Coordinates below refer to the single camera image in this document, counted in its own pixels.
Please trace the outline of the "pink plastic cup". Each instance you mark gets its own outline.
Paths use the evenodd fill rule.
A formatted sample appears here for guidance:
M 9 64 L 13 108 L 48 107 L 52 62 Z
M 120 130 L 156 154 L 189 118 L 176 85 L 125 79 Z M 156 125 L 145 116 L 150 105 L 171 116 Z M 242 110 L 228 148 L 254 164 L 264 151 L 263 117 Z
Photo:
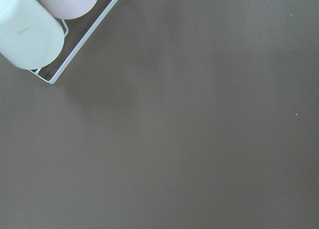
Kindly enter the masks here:
M 88 13 L 97 0 L 39 0 L 41 5 L 59 19 L 75 19 Z

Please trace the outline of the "mint green plastic cup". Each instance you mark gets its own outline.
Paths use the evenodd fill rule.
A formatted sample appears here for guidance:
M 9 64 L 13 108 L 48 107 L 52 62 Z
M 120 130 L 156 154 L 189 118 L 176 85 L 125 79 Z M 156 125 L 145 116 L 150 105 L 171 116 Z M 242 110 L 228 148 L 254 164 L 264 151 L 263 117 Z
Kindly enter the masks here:
M 0 53 L 14 66 L 45 67 L 63 45 L 62 26 L 37 0 L 0 0 Z

